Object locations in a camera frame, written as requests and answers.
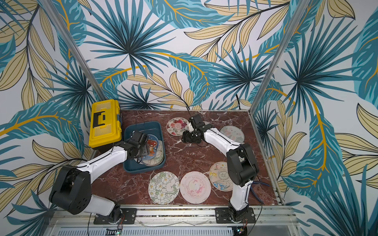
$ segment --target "blue plastic tray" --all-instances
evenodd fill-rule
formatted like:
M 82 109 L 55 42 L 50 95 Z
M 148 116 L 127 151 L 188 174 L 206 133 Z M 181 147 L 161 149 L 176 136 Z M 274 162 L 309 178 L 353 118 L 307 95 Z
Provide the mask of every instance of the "blue plastic tray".
M 132 174 L 139 174 L 139 173 L 144 173 L 152 170 L 159 169 L 164 166 L 166 156 L 165 156 L 165 146 L 164 146 L 164 139 L 163 139 L 163 132 L 161 131 L 161 125 L 157 121 L 149 121 L 145 123 L 140 123 L 136 125 L 130 125 L 125 129 L 124 132 L 124 140 L 130 138 L 132 136 L 132 133 L 134 130 L 139 130 L 141 132 L 144 132 L 145 134 L 153 134 L 155 135 L 159 140 L 163 142 L 163 154 L 164 154 L 164 159 L 163 161 L 154 167 L 148 167 L 143 164 L 137 163 L 134 159 L 132 160 L 127 160 L 123 163 L 123 168 L 125 169 L 126 172 L 132 173 Z

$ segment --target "red marble surface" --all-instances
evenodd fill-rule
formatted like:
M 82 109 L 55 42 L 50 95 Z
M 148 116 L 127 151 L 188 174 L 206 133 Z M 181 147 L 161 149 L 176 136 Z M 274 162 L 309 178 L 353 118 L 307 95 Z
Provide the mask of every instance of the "red marble surface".
M 124 171 L 123 165 L 119 164 L 105 172 L 92 184 L 92 192 L 95 195 L 107 197 L 120 204 L 153 204 L 148 194 L 150 179 L 161 171 L 170 171 L 180 180 L 190 171 L 206 173 L 210 167 L 219 161 L 225 161 L 226 157 L 212 145 L 199 147 L 196 144 L 183 143 L 181 137 L 170 135 L 165 129 L 166 123 L 175 117 L 189 118 L 187 111 L 121 111 L 123 117 L 122 129 L 129 125 L 147 121 L 158 121 L 163 128 L 163 137 L 166 151 L 166 162 L 164 167 L 155 171 L 142 174 L 129 174 Z M 255 133 L 247 112 L 243 111 L 202 111 L 203 120 L 210 122 L 219 130 L 226 125 L 234 125 L 241 128 L 245 135 L 246 143 L 249 143 L 255 154 L 260 168 L 259 177 L 262 182 L 271 185 L 266 171 L 266 166 L 257 144 Z M 254 184 L 253 189 L 262 199 L 265 205 L 276 205 L 276 197 L 272 187 Z M 209 198 L 202 204 L 206 205 L 227 205 L 232 192 L 222 192 L 212 186 Z M 259 202 L 252 194 L 249 195 L 249 204 L 258 205 Z M 171 204 L 190 204 L 183 199 L 181 194 Z

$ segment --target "black wire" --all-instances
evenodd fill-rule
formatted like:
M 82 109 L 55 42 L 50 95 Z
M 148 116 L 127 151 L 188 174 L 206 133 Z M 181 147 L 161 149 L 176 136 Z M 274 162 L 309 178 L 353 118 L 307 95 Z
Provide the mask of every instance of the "black wire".
M 262 212 L 262 205 L 260 204 L 260 206 L 261 206 L 260 213 L 259 213 L 259 215 L 257 216 L 256 221 L 255 221 L 255 223 L 253 224 L 253 226 L 252 226 L 251 230 L 249 231 L 249 233 L 247 234 L 247 236 L 252 232 L 253 228 L 255 227 L 255 224 L 256 224 L 257 220 L 258 220 L 259 217 L 260 217 L 260 214 L 261 214 L 261 212 Z
M 88 236 L 89 236 L 89 222 L 91 221 L 91 216 L 92 216 L 92 213 L 89 216 L 89 220 L 88 220 L 88 226 L 87 226 L 87 234 L 88 234 Z

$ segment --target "rose pattern coaster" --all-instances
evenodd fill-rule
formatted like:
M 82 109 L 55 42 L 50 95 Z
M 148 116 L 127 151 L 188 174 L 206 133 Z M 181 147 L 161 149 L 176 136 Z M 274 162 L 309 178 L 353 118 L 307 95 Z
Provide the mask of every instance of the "rose pattern coaster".
M 244 142 L 244 133 L 238 127 L 227 125 L 223 127 L 222 129 L 220 129 L 220 132 L 224 134 L 227 138 L 235 142 L 238 142 L 238 143 Z
M 210 196 L 210 181 L 201 172 L 189 172 L 181 179 L 180 192 L 186 201 L 192 204 L 200 204 Z
M 156 156 L 150 160 L 142 160 L 141 164 L 144 164 L 149 167 L 154 167 L 159 165 L 164 159 L 164 150 L 163 150 L 163 142 L 159 140 L 159 147 L 156 152 Z
M 233 182 L 228 175 L 227 162 L 217 162 L 211 166 L 209 171 L 211 183 L 220 191 L 232 191 Z
M 176 117 L 168 121 L 167 131 L 170 135 L 181 136 L 185 130 L 189 130 L 189 121 L 182 117 Z
M 173 201 L 180 189 L 177 176 L 169 171 L 156 174 L 148 185 L 148 194 L 156 204 L 168 204 Z
M 153 135 L 148 134 L 147 135 L 147 152 L 148 154 L 143 157 L 143 160 L 150 160 L 156 156 L 156 153 L 159 148 L 159 139 Z

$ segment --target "pink coaster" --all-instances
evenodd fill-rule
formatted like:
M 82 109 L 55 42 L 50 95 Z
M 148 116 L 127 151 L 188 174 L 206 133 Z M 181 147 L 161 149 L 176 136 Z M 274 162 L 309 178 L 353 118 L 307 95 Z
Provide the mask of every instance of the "pink coaster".
M 210 196 L 211 185 L 206 175 L 192 171 L 184 175 L 180 182 L 180 192 L 185 200 L 200 204 Z

